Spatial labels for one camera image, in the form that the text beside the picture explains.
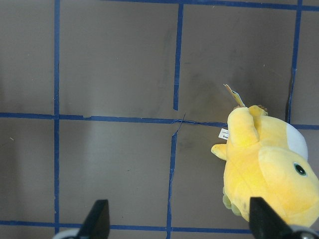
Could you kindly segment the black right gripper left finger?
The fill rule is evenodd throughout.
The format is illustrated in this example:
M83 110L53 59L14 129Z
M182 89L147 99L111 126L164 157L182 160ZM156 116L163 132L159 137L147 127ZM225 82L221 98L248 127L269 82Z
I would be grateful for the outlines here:
M109 202L97 200L87 215L79 232L78 239L107 239L110 233Z

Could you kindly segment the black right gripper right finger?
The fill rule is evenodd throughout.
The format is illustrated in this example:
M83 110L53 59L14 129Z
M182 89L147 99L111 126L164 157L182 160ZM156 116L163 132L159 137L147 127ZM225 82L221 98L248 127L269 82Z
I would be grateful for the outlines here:
M249 228L255 239L288 239L293 230L261 197L250 198Z

